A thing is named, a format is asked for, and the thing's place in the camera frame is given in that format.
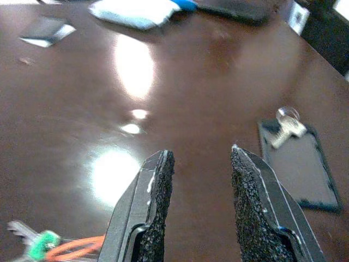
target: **green key tag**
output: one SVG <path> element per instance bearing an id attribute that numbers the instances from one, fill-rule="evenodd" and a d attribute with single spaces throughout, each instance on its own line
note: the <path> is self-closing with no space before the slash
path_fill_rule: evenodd
<path id="1" fill-rule="evenodd" d="M 42 261 L 46 258 L 47 245 L 58 246 L 61 241 L 61 237 L 55 232 L 45 230 L 39 234 L 34 240 L 34 243 L 27 251 L 27 256 L 34 261 Z"/>

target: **dark wooden table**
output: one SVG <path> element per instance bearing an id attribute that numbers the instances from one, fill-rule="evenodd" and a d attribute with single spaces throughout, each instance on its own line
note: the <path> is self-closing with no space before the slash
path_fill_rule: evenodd
<path id="1" fill-rule="evenodd" d="M 77 31 L 47 49 L 19 40 L 38 15 Z M 259 153 L 256 122 L 284 105 L 317 128 L 345 207 L 305 214 L 328 261 L 349 257 L 349 86 L 278 17 L 249 27 L 193 14 L 147 33 L 85 5 L 0 7 L 0 105 L 1 261 L 23 250 L 12 219 L 102 235 L 123 182 L 162 148 L 176 158 L 165 261 L 240 261 L 231 145 Z"/>

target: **black object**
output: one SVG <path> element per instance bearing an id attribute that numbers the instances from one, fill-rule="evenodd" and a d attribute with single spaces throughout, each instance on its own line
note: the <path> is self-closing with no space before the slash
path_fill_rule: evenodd
<path id="1" fill-rule="evenodd" d="M 160 262 L 175 160 L 162 150 L 145 160 L 115 206 L 98 262 Z"/>
<path id="2" fill-rule="evenodd" d="M 349 21 L 334 8 L 336 0 L 295 0 L 310 16 L 301 36 L 341 75 L 349 72 Z"/>
<path id="3" fill-rule="evenodd" d="M 308 131 L 303 137 L 291 137 L 280 148 L 274 149 L 267 137 L 268 133 L 279 131 L 279 122 L 276 119 L 259 122 L 263 158 L 301 207 L 340 212 L 340 197 L 317 132 L 313 127 L 305 126 Z"/>
<path id="4" fill-rule="evenodd" d="M 325 262 L 308 221 L 263 159 L 232 148 L 232 185 L 243 262 Z"/>
<path id="5" fill-rule="evenodd" d="M 206 0 L 198 1 L 197 8 L 198 10 L 233 18 L 251 25 L 263 24 L 272 13 L 271 9 L 265 5 L 232 0 L 215 0 L 213 3 L 208 3 Z"/>

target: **blue object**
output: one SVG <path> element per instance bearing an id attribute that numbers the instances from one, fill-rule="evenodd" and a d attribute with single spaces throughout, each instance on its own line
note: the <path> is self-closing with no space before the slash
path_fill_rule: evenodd
<path id="1" fill-rule="evenodd" d="M 184 11 L 195 11 L 197 4 L 191 0 L 171 0 L 172 2 L 178 4 L 178 6 Z"/>

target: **white bag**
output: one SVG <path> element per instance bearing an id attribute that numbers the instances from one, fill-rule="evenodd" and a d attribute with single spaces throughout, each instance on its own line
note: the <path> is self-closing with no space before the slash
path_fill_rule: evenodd
<path id="1" fill-rule="evenodd" d="M 171 0 L 101 0 L 89 6 L 97 18 L 142 30 L 160 26 L 179 10 Z"/>

